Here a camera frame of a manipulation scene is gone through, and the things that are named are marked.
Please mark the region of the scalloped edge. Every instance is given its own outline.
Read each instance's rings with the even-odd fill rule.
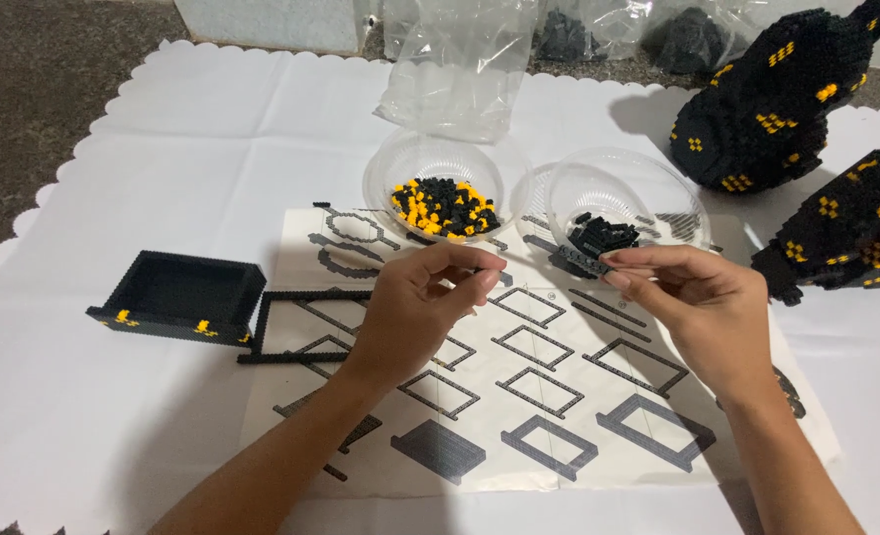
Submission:
[[[73,156],[74,157],[57,167],[57,169],[54,173],[55,178],[56,178],[56,182],[52,182],[50,184],[45,184],[40,189],[38,189],[38,191],[35,195],[35,199],[38,204],[37,207],[29,209],[28,211],[24,211],[23,213],[19,213],[14,218],[14,221],[11,223],[11,225],[14,228],[15,237],[9,238],[7,240],[0,242],[0,268],[4,265],[5,262],[7,262],[7,260],[11,257],[11,255],[14,254],[14,251],[17,250],[20,238],[22,236],[24,236],[28,231],[30,231],[31,227],[37,221],[37,217],[40,215],[40,210],[43,209],[43,207],[47,203],[47,200],[53,194],[54,189],[56,188],[56,186],[60,182],[60,176],[66,172],[66,167],[68,165],[74,164],[74,162],[81,157],[81,153],[82,153],[81,146],[83,148],[85,148],[85,144],[87,143],[87,140],[89,140],[93,136],[94,126],[97,125],[103,118],[108,117],[110,115],[110,113],[112,113],[113,102],[116,102],[121,98],[125,98],[126,93],[128,92],[128,90],[126,89],[127,85],[137,79],[137,77],[139,76],[140,69],[142,69],[145,65],[155,61],[154,56],[156,56],[157,54],[163,53],[163,52],[165,52],[169,49],[172,49],[172,48],[215,50],[215,51],[219,51],[220,54],[265,54],[265,55],[289,54],[292,56],[311,55],[311,56],[315,56],[315,58],[317,58],[320,61],[329,62],[329,63],[330,62],[337,62],[337,61],[353,62],[353,63],[364,62],[364,63],[370,64],[370,65],[374,65],[376,67],[383,67],[384,65],[392,65],[392,64],[385,62],[384,60],[382,60],[380,58],[374,59],[374,60],[368,60],[363,57],[357,57],[357,56],[343,57],[343,56],[339,56],[336,54],[323,54],[323,55],[319,56],[316,53],[307,52],[307,51],[298,52],[298,53],[293,53],[290,51],[269,52],[265,49],[259,49],[259,48],[243,49],[243,48],[238,47],[236,45],[220,46],[215,43],[198,43],[198,44],[196,44],[196,43],[192,43],[191,41],[187,41],[185,39],[179,39],[177,41],[171,42],[168,39],[163,39],[155,51],[149,53],[145,58],[143,58],[142,63],[140,63],[137,67],[134,67],[133,70],[130,71],[130,78],[119,85],[119,87],[116,89],[116,96],[111,98],[110,100],[108,100],[106,105],[103,107],[104,114],[101,115],[100,117],[97,117],[96,119],[94,119],[90,123],[90,126],[87,128],[87,131],[89,133],[86,136],[84,136],[82,139],[77,141],[77,145],[74,146],[74,149],[73,149]],[[602,85],[615,86],[620,90],[625,90],[625,89],[627,89],[627,86],[632,85],[632,86],[637,86],[639,88],[649,89],[652,91],[659,91],[659,90],[682,91],[682,92],[688,93],[688,94],[695,94],[696,92],[700,91],[700,90],[686,90],[686,89],[680,88],[678,86],[665,87],[665,86],[662,86],[661,84],[649,84],[647,86],[643,86],[637,82],[619,82],[617,80],[596,80],[594,78],[574,78],[574,77],[568,76],[566,74],[561,74],[559,76],[555,76],[555,75],[549,74],[547,72],[537,72],[535,74],[529,74],[528,72],[526,72],[525,76],[523,76],[524,80],[527,80],[530,78],[531,79],[554,78],[556,80],[561,80],[562,81],[561,83],[564,83],[564,84],[567,84],[567,83],[593,84],[593,83],[595,83],[595,84],[598,84],[599,86],[602,86]],[[866,114],[880,114],[880,109],[874,109],[872,107],[854,107],[854,109],[857,111],[862,111],[863,113],[866,113]]]

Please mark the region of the forearm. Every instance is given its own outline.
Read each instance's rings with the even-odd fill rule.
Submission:
[[[773,376],[721,403],[767,535],[863,533]]]
[[[291,418],[187,494],[150,534],[274,534],[309,482],[383,395],[335,373]]]

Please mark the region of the right hand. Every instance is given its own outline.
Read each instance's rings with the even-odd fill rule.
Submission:
[[[689,246],[620,249],[602,261],[615,268],[604,280],[664,324],[684,361],[719,399],[776,384],[761,274]]]

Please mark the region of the plastic bag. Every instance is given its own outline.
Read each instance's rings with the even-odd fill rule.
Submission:
[[[540,17],[536,57],[601,61],[635,55],[651,0],[549,0]]]
[[[529,63],[538,0],[417,0],[413,26],[375,110],[392,123],[495,143]]]
[[[413,25],[420,20],[414,0],[384,0],[384,57],[396,60]]]
[[[760,35],[753,10],[763,6],[766,0],[657,0],[643,46],[663,72],[714,72]]]

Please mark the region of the black and yellow brick sculpture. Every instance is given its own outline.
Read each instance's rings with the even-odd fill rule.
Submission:
[[[798,286],[880,287],[880,151],[804,201],[753,267],[791,307],[803,297]]]
[[[106,303],[86,313],[113,330],[250,347],[265,283],[255,264],[144,250]]]
[[[705,188],[734,194],[802,177],[821,164],[827,112],[866,83],[879,38],[880,0],[849,17],[821,8],[782,17],[682,108],[675,162]]]
[[[397,215],[424,234],[456,240],[499,228],[494,202],[469,182],[414,178],[398,184],[390,200]]]

